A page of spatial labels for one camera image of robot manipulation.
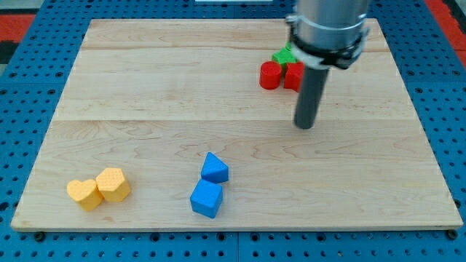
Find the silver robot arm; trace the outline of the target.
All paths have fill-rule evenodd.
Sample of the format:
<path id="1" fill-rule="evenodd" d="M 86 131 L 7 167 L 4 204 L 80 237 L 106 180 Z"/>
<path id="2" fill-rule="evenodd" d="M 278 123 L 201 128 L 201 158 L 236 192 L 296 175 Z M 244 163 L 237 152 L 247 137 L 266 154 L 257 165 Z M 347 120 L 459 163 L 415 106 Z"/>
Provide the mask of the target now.
<path id="1" fill-rule="evenodd" d="M 308 68 L 348 69 L 366 43 L 369 0 L 298 0 L 285 17 L 291 53 Z"/>

